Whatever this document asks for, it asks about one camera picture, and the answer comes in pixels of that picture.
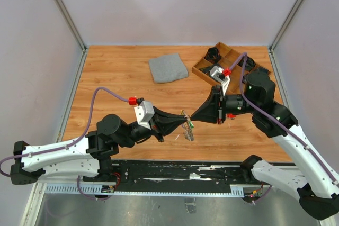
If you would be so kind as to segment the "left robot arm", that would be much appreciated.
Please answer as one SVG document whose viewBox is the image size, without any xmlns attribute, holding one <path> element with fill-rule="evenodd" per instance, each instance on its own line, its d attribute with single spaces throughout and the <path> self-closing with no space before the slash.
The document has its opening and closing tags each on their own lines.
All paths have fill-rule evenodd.
<svg viewBox="0 0 339 226">
<path fill-rule="evenodd" d="M 10 179 L 14 185 L 27 185 L 52 177 L 84 176 L 108 181 L 113 176 L 111 156 L 119 148 L 132 148 L 151 137 L 163 142 L 165 136 L 187 121 L 185 115 L 166 113 L 154 107 L 134 108 L 136 121 L 127 124 L 109 114 L 96 124 L 96 130 L 74 140 L 43 146 L 24 141 L 14 145 L 15 163 Z"/>
</svg>

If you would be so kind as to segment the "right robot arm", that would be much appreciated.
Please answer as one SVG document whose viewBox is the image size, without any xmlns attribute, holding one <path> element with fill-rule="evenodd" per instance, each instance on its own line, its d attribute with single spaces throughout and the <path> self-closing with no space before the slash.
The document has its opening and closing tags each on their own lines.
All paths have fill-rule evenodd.
<svg viewBox="0 0 339 226">
<path fill-rule="evenodd" d="M 245 89 L 237 95 L 224 94 L 219 86 L 212 87 L 191 120 L 222 124 L 227 114 L 251 114 L 254 125 L 292 158 L 301 175 L 251 155 L 240 165 L 241 180 L 247 184 L 257 180 L 278 188 L 317 220 L 337 214 L 338 173 L 316 151 L 290 110 L 274 100 L 275 83 L 268 74 L 254 71 L 247 74 L 246 80 Z"/>
</svg>

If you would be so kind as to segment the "red capped key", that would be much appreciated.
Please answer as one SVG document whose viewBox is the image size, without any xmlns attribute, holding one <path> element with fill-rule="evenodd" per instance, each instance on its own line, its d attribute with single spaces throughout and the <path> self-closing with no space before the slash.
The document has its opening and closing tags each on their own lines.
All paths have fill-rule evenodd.
<svg viewBox="0 0 339 226">
<path fill-rule="evenodd" d="M 228 117 L 229 119 L 234 119 L 237 115 L 231 114 L 231 113 L 227 113 L 226 117 Z"/>
</svg>

